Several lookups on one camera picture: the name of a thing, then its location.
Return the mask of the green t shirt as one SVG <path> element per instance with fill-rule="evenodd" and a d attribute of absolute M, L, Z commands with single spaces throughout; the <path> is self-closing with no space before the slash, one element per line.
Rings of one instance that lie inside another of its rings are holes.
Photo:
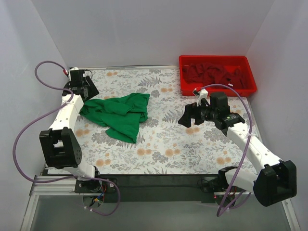
<path fill-rule="evenodd" d="M 114 139 L 136 143 L 140 123 L 148 119 L 150 94 L 132 93 L 120 98 L 92 99 L 84 103 L 80 115 L 101 126 Z"/>

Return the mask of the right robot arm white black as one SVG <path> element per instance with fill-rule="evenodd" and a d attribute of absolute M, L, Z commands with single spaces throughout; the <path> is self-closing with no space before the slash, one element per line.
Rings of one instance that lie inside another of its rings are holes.
<path fill-rule="evenodd" d="M 185 106 L 178 123 L 189 128 L 192 119 L 196 125 L 213 122 L 243 151 L 256 170 L 256 174 L 248 174 L 241 171 L 239 166 L 225 167 L 218 172 L 218 187 L 229 191 L 235 186 L 250 192 L 263 206 L 295 197 L 295 164 L 290 160 L 283 161 L 251 133 L 245 120 L 238 113 L 231 112 L 225 93 L 209 95 L 206 90 L 194 90 L 193 93 L 198 97 L 197 102 Z"/>

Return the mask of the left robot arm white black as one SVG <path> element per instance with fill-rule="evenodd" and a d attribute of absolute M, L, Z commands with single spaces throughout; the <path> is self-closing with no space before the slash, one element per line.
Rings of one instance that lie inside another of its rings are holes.
<path fill-rule="evenodd" d="M 84 103 L 98 94 L 84 69 L 70 69 L 69 81 L 62 93 L 62 108 L 49 129 L 39 135 L 47 166 L 62 169 L 77 177 L 89 177 L 86 187 L 93 193 L 102 188 L 102 180 L 95 176 L 96 168 L 82 158 L 74 127 Z"/>

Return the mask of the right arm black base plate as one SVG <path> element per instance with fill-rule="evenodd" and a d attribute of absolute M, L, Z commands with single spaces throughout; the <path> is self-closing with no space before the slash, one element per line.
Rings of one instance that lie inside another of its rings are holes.
<path fill-rule="evenodd" d="M 200 178 L 197 182 L 198 187 L 202 192 L 213 193 L 213 192 L 222 192 L 223 187 L 220 184 L 218 177 L 213 178 Z"/>

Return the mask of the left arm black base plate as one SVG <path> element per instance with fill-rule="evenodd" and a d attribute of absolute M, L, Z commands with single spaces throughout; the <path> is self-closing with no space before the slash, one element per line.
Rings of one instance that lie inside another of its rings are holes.
<path fill-rule="evenodd" d="M 75 184 L 75 193 L 115 193 L 117 178 L 107 178 L 106 181 L 100 180 L 77 180 Z"/>

